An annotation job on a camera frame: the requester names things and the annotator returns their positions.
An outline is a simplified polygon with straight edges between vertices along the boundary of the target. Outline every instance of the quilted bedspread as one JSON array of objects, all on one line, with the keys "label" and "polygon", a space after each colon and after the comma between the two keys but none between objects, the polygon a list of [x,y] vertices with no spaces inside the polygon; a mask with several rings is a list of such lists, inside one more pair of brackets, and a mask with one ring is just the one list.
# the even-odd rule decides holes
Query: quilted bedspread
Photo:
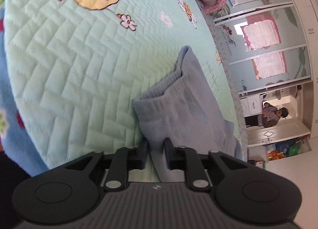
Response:
[{"label": "quilted bedspread", "polygon": [[26,130],[49,168],[138,145],[133,99],[190,45],[225,119],[226,76],[194,0],[5,0],[5,49]]}]

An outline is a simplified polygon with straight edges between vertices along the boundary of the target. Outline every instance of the black trousers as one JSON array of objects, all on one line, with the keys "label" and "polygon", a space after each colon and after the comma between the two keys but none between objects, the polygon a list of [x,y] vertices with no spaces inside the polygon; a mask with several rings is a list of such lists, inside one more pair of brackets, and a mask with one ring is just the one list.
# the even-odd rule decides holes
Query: black trousers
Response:
[{"label": "black trousers", "polygon": [[258,126],[258,115],[245,117],[246,126]]}]

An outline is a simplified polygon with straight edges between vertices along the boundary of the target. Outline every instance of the ribbed gray panel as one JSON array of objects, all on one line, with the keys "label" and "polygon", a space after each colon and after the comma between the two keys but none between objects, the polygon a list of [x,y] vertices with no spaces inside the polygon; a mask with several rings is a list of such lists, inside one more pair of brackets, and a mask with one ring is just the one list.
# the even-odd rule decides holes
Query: ribbed gray panel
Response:
[{"label": "ribbed gray panel", "polygon": [[28,222],[17,229],[299,229],[288,223],[254,226],[223,214],[206,193],[184,183],[132,182],[127,190],[106,194],[86,217],[65,225],[43,226]]}]

